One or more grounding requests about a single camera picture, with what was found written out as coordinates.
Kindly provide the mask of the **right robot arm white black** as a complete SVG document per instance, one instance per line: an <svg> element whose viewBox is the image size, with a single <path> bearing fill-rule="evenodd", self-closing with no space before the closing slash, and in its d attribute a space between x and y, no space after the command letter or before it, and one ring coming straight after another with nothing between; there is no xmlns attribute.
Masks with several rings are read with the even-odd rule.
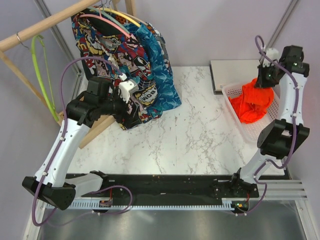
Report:
<svg viewBox="0 0 320 240"><path fill-rule="evenodd" d="M257 152L251 160L232 177L229 191L235 197L247 190L253 191L259 177L270 166L285 168L293 153L308 138L310 129L304 126L302 117L303 91L307 83L310 66L304 62L301 46L284 47L278 60L262 53L258 68L256 87L259 89L280 87L278 115L259 134Z"/></svg>

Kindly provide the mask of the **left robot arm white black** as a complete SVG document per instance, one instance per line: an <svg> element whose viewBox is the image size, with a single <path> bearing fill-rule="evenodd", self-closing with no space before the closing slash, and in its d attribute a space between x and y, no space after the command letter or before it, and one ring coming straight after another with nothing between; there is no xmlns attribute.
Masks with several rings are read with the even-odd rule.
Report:
<svg viewBox="0 0 320 240"><path fill-rule="evenodd" d="M110 185L99 171L71 179L66 176L78 147L101 116L123 118L135 114L129 100L138 85L124 74L120 77L118 86L101 78L89 79L87 89L67 104L49 154L34 176L26 176L22 181L22 186L33 195L33 210L38 200L65 210L75 198L85 194L94 192L104 197L109 193Z"/></svg>

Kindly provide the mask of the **orange mesh shorts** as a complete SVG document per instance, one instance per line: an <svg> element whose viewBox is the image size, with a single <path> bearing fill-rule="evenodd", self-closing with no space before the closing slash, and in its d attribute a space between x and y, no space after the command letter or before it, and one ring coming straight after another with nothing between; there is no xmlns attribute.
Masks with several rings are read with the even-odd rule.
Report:
<svg viewBox="0 0 320 240"><path fill-rule="evenodd" d="M239 121L252 124L262 119L274 100L272 88L256 87L257 78L242 86L242 94L228 98Z"/></svg>

